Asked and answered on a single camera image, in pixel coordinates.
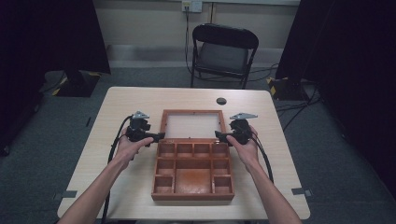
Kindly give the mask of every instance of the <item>black tape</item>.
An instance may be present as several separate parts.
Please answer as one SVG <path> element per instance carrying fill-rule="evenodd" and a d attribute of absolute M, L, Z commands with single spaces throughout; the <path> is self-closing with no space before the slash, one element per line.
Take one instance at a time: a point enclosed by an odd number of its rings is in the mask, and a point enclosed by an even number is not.
<path fill-rule="evenodd" d="M 313 195 L 310 189 L 303 189 L 303 188 L 292 189 L 291 192 L 293 193 L 293 195 L 303 194 L 305 195 L 305 197 L 311 197 Z"/>
<path fill-rule="evenodd" d="M 55 193 L 53 195 L 53 200 L 60 201 L 63 198 L 76 198 L 76 190 L 65 190 L 63 193 Z"/>

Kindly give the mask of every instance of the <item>wire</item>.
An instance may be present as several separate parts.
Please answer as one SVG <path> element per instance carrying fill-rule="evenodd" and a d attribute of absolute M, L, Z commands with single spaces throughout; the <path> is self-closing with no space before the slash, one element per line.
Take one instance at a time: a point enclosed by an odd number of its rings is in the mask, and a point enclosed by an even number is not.
<path fill-rule="evenodd" d="M 58 80 L 53 86 L 51 86 L 51 87 L 49 87 L 49 88 L 43 90 L 41 93 L 50 91 L 50 90 L 52 90 L 53 88 L 57 87 L 57 86 L 62 82 L 62 79 L 64 79 L 64 71 L 62 72 L 62 75 L 61 75 L 61 77 L 59 78 L 59 80 Z"/>
<path fill-rule="evenodd" d="M 120 133 L 122 131 L 123 126 L 125 125 L 125 122 L 128 119 L 131 119 L 132 116 L 128 116 L 121 124 L 120 129 L 117 133 L 116 138 L 114 139 L 113 145 L 111 145 L 111 149 L 110 149 L 110 153 L 108 154 L 108 160 L 107 160 L 107 164 L 109 164 L 112 160 L 113 160 L 113 156 L 114 156 L 114 151 L 116 150 L 116 146 L 117 143 L 119 142 L 120 138 L 124 136 L 124 134 L 122 136 L 120 136 Z M 107 194 L 106 200 L 105 200 L 105 207 L 103 209 L 103 214 L 102 214 L 102 221 L 101 224 L 105 224 L 106 223 L 106 217 L 107 217 L 107 210 L 108 210 L 108 204 L 110 203 L 110 192 Z"/>
<path fill-rule="evenodd" d="M 212 7 L 210 8 L 210 23 L 213 22 L 213 8 L 215 7 L 215 3 L 212 2 Z"/>
<path fill-rule="evenodd" d="M 301 108 L 301 107 L 305 107 L 305 106 L 308 106 L 308 105 L 314 105 L 314 104 L 316 104 L 317 102 L 319 102 L 320 99 L 321 99 L 321 97 L 318 97 L 314 102 L 309 103 L 309 104 L 307 104 L 307 103 L 302 103 L 302 104 L 299 104 L 299 105 L 280 105 L 280 106 L 278 106 L 278 107 L 276 108 L 276 112 L 288 111 L 288 110 L 293 110 L 293 109 L 299 109 L 299 108 Z"/>
<path fill-rule="evenodd" d="M 282 115 L 284 115 L 286 113 L 286 111 L 283 111 L 282 114 L 280 114 L 279 116 L 277 116 L 278 118 L 282 117 Z"/>
<path fill-rule="evenodd" d="M 271 76 L 271 74 L 272 74 L 272 70 L 274 70 L 274 69 L 277 69 L 277 67 L 274 67 L 275 65 L 278 65 L 278 63 L 274 63 L 273 65 L 271 65 L 271 67 L 269 67 L 269 68 L 265 68 L 265 69 L 261 69 L 261 70 L 257 70 L 257 71 L 252 71 L 252 72 L 250 72 L 250 74 L 252 74 L 252 73 L 258 73 L 258 72 L 265 72 L 265 71 L 270 71 L 266 76 L 264 76 L 264 77 L 260 77 L 260 78 L 257 78 L 257 79 L 251 79 L 251 80 L 248 80 L 247 82 L 253 82 L 253 81 L 260 81 L 260 80 L 263 80 L 263 79 L 265 79 L 265 78 L 267 78 L 267 77 L 269 77 L 269 76 Z M 221 83 L 232 83 L 232 82 L 240 82 L 240 80 L 232 80 L 232 81 L 217 81 L 217 80 L 215 80 L 215 79 L 218 79 L 218 78 L 223 78 L 223 76 L 217 76 L 217 77 L 198 77 L 198 76 L 195 76 L 197 79 L 200 79 L 200 80 L 202 80 L 202 81 L 212 81 L 212 82 L 221 82 Z"/>
<path fill-rule="evenodd" d="M 312 96 L 311 96 L 311 98 L 308 100 L 308 102 L 306 103 L 306 104 L 304 104 L 304 105 L 302 105 L 301 106 L 301 109 L 289 120 L 289 122 L 285 125 L 285 127 L 283 128 L 283 132 L 285 132 L 286 131 L 286 129 L 289 127 L 289 125 L 291 124 L 291 122 L 305 109 L 305 108 L 307 108 L 309 105 L 311 105 L 311 101 L 312 101 L 312 99 L 314 98 L 314 96 L 315 96 L 315 93 L 317 92 L 317 89 L 318 89 L 318 86 L 315 86 L 315 89 L 314 89 L 314 92 L 312 93 Z M 319 102 L 320 101 L 320 97 L 313 103 L 313 104 L 315 104 L 315 103 L 317 103 L 317 102 Z"/>
<path fill-rule="evenodd" d="M 264 158 L 265 165 L 267 167 L 268 177 L 274 183 L 274 177 L 273 177 L 273 173 L 272 173 L 271 164 L 270 164 L 270 161 L 268 160 L 267 154 L 265 154 L 264 148 L 262 147 L 262 142 L 260 141 L 257 134 L 255 134 L 254 132 L 251 132 L 251 133 L 253 133 L 257 138 L 257 140 L 254 138 L 251 138 L 251 140 L 253 140 L 253 142 L 256 143 L 257 147 L 259 148 L 260 152 L 262 153 L 262 157 Z"/>
<path fill-rule="evenodd" d="M 192 71 L 189 68 L 189 63 L 188 63 L 188 55 L 189 55 L 189 40 L 190 40 L 190 31 L 189 31 L 189 8 L 188 7 L 184 7 L 185 11 L 186 11 L 186 40 L 185 40 L 185 45 L 184 45 L 184 54 L 186 57 L 186 66 L 187 69 L 189 70 L 189 73 L 192 74 Z"/>

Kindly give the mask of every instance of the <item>gray carpet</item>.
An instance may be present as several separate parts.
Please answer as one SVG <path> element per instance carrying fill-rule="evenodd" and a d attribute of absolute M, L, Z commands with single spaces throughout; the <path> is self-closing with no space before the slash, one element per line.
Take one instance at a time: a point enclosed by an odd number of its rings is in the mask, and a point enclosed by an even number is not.
<path fill-rule="evenodd" d="M 61 75 L 48 73 L 43 90 Z M 267 72 L 253 73 L 250 79 L 265 75 Z M 195 83 L 196 88 L 240 88 L 237 82 Z M 53 97 L 46 92 L 39 111 L 10 146 L 10 155 L 0 158 L 1 223 L 57 220 L 60 201 L 53 196 L 66 189 L 112 86 L 188 88 L 190 76 L 186 68 L 113 68 L 112 76 L 101 77 L 91 98 Z M 313 93 L 314 86 L 305 88 Z M 268 87 L 261 79 L 249 82 L 247 89 Z M 299 103 L 275 101 L 276 106 Z M 285 126 L 297 111 L 279 112 L 281 124 Z M 323 103 L 303 110 L 285 135 L 303 188 L 313 193 L 307 197 L 311 217 L 304 223 L 396 223 L 395 201 L 366 160 L 344 140 Z"/>

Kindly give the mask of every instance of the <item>wooden table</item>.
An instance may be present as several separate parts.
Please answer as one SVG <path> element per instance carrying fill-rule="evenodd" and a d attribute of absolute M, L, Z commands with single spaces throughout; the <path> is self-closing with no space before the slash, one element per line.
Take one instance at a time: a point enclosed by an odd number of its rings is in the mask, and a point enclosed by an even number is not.
<path fill-rule="evenodd" d="M 216 100 L 223 97 L 226 105 Z M 310 211 L 303 194 L 293 195 L 291 189 L 301 187 L 299 177 L 282 132 L 279 119 L 267 91 L 208 90 L 174 88 L 110 88 L 103 101 L 92 131 L 81 153 L 67 190 L 76 190 L 77 197 L 106 166 L 110 145 L 122 121 L 142 111 L 150 116 L 151 133 L 160 130 L 164 109 L 221 110 L 227 132 L 230 116 L 240 112 L 258 115 L 249 123 L 259 138 L 271 162 L 277 188 L 290 202 L 301 219 Z M 108 218 L 161 220 L 252 220 L 267 219 L 252 178 L 233 147 L 231 150 L 235 196 L 230 202 L 155 202 L 151 198 L 157 144 L 143 147 L 130 162 L 111 189 Z M 76 198 L 64 198 L 58 210 L 62 216 Z"/>

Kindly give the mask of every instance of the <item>forearm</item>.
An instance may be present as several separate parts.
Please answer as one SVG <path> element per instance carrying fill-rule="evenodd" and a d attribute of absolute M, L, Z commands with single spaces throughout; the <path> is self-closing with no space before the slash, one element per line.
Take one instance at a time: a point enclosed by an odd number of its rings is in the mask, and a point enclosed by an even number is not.
<path fill-rule="evenodd" d="M 122 171 L 123 163 L 113 160 L 64 213 L 58 223 L 93 223 L 107 194 Z"/>
<path fill-rule="evenodd" d="M 294 209 L 268 178 L 259 163 L 247 166 L 271 223 L 301 223 Z"/>

